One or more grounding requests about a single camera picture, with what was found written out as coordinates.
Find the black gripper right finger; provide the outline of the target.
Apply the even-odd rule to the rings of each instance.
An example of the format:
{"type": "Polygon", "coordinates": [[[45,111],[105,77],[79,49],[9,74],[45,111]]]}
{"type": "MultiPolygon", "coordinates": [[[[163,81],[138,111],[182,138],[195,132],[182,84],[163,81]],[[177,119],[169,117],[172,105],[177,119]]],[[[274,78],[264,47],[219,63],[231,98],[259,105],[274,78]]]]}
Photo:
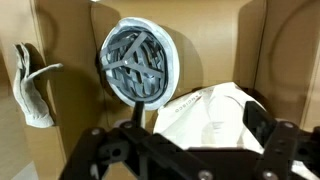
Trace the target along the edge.
{"type": "Polygon", "coordinates": [[[245,104],[243,123],[264,151],[254,168],[258,180],[290,180],[298,128],[278,122],[254,101],[245,104]]]}

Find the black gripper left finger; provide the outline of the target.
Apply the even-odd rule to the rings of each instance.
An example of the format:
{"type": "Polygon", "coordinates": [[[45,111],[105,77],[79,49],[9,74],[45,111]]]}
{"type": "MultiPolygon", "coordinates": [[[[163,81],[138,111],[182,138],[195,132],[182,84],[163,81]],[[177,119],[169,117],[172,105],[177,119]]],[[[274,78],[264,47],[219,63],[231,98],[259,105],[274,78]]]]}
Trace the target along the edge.
{"type": "Polygon", "coordinates": [[[139,158],[133,141],[123,130],[141,129],[144,103],[135,103],[131,119],[107,132],[103,128],[86,129],[73,149],[59,180],[102,180],[113,163],[121,162],[136,177],[140,176],[139,158]]]}

